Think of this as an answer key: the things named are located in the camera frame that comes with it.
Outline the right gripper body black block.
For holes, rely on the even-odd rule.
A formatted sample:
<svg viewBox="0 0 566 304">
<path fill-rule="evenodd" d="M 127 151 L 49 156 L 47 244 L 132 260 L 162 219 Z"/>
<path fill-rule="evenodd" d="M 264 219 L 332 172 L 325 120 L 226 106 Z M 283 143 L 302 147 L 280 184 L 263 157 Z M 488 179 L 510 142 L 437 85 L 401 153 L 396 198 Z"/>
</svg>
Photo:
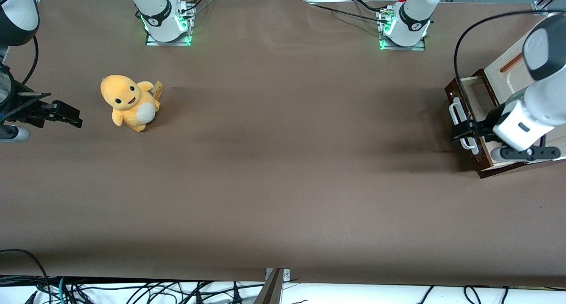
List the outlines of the right gripper body black block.
<svg viewBox="0 0 566 304">
<path fill-rule="evenodd" d="M 41 101 L 49 96 L 50 92 L 36 93 L 24 85 L 14 85 L 1 102 L 1 125 L 20 121 L 42 128 L 46 120 L 55 121 L 51 110 L 44 108 L 47 104 Z"/>
</svg>

